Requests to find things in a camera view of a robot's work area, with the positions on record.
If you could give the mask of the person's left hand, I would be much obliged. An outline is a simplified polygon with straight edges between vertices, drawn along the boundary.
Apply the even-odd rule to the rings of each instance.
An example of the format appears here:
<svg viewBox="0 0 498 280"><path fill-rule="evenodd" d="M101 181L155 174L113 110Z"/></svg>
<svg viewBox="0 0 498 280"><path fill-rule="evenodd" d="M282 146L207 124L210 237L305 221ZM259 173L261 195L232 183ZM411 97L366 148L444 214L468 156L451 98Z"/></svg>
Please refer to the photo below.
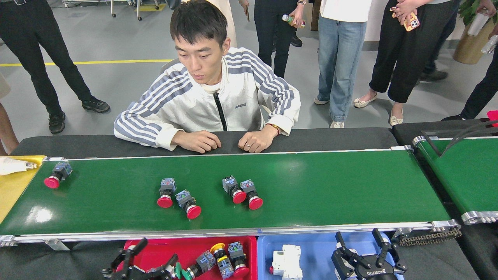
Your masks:
<svg viewBox="0 0 498 280"><path fill-rule="evenodd" d="M278 134L279 129L267 124L260 131L245 133L239 140L238 147L249 153L260 153L272 144Z"/></svg>

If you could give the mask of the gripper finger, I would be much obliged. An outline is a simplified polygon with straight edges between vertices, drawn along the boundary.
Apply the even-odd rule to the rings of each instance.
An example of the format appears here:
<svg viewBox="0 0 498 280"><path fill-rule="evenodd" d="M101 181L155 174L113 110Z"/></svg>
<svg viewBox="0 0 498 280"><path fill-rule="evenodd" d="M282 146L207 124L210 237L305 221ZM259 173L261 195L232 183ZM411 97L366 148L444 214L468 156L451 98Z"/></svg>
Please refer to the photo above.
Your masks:
<svg viewBox="0 0 498 280"><path fill-rule="evenodd" d="M148 271L153 280L179 280L178 255L173 255L167 263Z"/></svg>
<svg viewBox="0 0 498 280"><path fill-rule="evenodd" d="M146 238L142 238L137 245L129 246L120 250L118 256L112 261L109 268L102 269L104 278L111 280L144 280L147 273L133 264L135 256L138 255L148 244Z"/></svg>

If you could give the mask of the person's right hand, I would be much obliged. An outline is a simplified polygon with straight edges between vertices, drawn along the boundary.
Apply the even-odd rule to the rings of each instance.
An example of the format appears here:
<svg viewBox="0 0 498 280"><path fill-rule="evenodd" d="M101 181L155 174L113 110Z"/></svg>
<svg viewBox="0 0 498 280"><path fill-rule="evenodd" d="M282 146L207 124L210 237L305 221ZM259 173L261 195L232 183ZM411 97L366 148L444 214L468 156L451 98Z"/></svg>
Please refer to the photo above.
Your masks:
<svg viewBox="0 0 498 280"><path fill-rule="evenodd" d="M172 138L171 145L177 145L183 149L196 151L200 154L222 147L217 135L205 130L190 133L178 131Z"/></svg>

